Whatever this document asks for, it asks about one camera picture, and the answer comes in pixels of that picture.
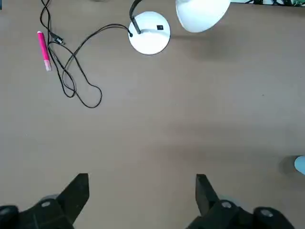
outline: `white lamp shade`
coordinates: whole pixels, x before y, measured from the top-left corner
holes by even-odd
[[[176,0],[181,25],[189,32],[214,26],[228,10],[231,0]]]

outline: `white lamp base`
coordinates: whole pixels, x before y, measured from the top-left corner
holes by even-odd
[[[129,30],[133,36],[128,35],[135,50],[145,55],[154,55],[165,49],[171,37],[167,20],[162,15],[150,11],[137,15],[135,19],[141,34],[137,33],[131,22]]]

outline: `usb connector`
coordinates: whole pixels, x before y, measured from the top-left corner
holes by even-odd
[[[51,37],[54,39],[55,42],[57,42],[58,44],[65,44],[65,42],[63,41],[63,38],[61,38],[60,36],[57,36],[56,34],[50,32]]]

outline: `black cable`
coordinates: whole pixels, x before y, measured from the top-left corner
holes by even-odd
[[[122,25],[122,24],[109,24],[109,25],[106,25],[106,26],[103,26],[101,27],[100,29],[98,29],[97,31],[93,32],[92,34],[90,34],[84,41],[81,42],[81,44],[79,45],[79,47],[74,51],[72,52],[70,49],[68,49],[65,45],[64,45],[64,42],[63,42],[63,39],[61,37],[59,37],[58,35],[56,35],[55,33],[52,32],[52,29],[51,29],[51,14],[50,14],[50,11],[48,9],[48,4],[50,2],[50,0],[47,0],[46,2],[44,2],[43,0],[41,0],[42,4],[43,4],[43,9],[41,11],[41,14],[40,14],[40,22],[41,24],[43,25],[44,28],[47,29],[48,31],[48,36],[47,36],[47,47],[48,47],[48,51],[49,51],[49,55],[54,63],[54,66],[56,68],[56,72],[57,72],[57,76],[60,80],[60,83],[61,83],[61,87],[62,87],[62,90],[64,92],[64,94],[68,97],[68,98],[73,98],[74,96],[77,96],[78,99],[80,100],[80,102],[88,107],[88,108],[96,108],[102,101],[102,90],[90,83],[90,81],[88,80],[85,72],[83,71],[78,59],[76,58],[76,55],[77,53],[79,52],[79,50],[82,48],[82,46],[91,38],[93,37],[94,35],[104,31],[104,30],[107,30],[107,29],[111,29],[111,28],[119,28],[119,29],[125,29],[129,35],[132,37],[132,33],[129,31],[129,29]],[[44,22],[42,21],[42,17],[43,17],[43,14],[47,12],[47,15],[48,15],[48,24],[45,25]],[[62,64],[62,62],[59,60],[58,58],[58,55],[55,53],[55,51],[51,48],[51,44],[57,44],[61,47],[63,47],[65,50],[67,50],[71,56],[69,57],[68,61],[65,63],[65,65]],[[67,70],[67,67],[69,66],[69,64],[71,63],[72,60],[75,60],[76,63],[77,63],[77,66],[78,68],[80,69],[80,72],[82,73],[83,77],[85,78],[86,82],[88,85],[90,85],[91,87],[94,87],[96,89],[98,89],[98,91],[100,92],[100,99],[98,101],[98,103],[94,106],[89,106],[87,105],[83,100],[82,98],[80,97],[80,95],[78,94],[77,92],[77,89],[76,89],[76,83],[75,83],[75,80],[73,79],[72,75],[70,74],[70,72]],[[68,86],[66,83],[65,83],[65,80],[64,80],[64,76],[65,74],[67,74],[67,76],[69,77],[69,79],[71,80],[72,82],[72,86]],[[67,91],[66,89],[68,89],[69,91],[72,92],[71,95],[67,94]]]

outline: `pink highlighter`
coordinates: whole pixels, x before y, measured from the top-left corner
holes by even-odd
[[[46,70],[47,70],[47,72],[52,71],[51,63],[50,63],[50,59],[49,59],[49,54],[48,54],[48,51],[47,51],[47,45],[46,45],[46,41],[44,39],[43,32],[38,31],[37,35],[38,35],[38,40],[39,40],[39,44],[40,44],[40,47],[41,47],[41,52],[42,52],[44,65],[46,66]]]

